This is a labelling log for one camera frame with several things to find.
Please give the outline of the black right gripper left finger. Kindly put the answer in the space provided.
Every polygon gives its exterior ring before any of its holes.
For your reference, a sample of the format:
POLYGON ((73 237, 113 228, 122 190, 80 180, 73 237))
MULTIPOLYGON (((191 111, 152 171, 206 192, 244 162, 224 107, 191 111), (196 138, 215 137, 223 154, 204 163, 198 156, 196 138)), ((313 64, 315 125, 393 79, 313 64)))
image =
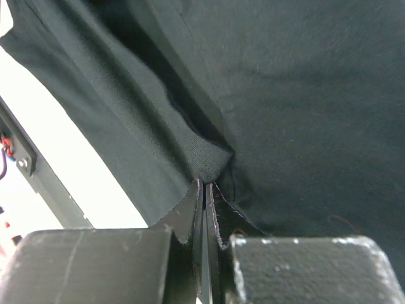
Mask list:
POLYGON ((1 276, 1 302, 195 303, 201 294, 203 183, 145 229, 35 231, 1 276))

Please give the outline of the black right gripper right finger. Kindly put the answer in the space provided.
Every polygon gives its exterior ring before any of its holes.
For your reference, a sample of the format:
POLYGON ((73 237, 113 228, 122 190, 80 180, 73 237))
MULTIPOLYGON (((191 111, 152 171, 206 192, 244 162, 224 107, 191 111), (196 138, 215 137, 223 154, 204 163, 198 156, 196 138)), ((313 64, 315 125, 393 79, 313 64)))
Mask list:
POLYGON ((383 250, 365 236, 262 235, 206 186, 208 303, 403 303, 383 250))

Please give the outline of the black t shirt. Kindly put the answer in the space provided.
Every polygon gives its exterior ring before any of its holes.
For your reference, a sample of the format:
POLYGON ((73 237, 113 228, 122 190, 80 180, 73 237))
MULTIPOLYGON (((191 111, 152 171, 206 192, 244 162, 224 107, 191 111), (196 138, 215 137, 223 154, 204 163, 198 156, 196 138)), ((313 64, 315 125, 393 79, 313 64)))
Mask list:
POLYGON ((271 236, 404 248, 403 1, 1 6, 1 94, 92 226, 201 178, 271 236))

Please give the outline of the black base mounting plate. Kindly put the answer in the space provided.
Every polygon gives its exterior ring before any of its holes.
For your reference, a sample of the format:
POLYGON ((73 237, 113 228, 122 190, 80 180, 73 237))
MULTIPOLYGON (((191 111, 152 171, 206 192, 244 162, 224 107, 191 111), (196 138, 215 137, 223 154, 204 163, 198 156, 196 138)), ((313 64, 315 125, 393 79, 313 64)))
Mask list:
POLYGON ((1 143, 5 143, 6 155, 16 161, 20 173, 62 227, 93 228, 4 100, 1 100, 1 143))

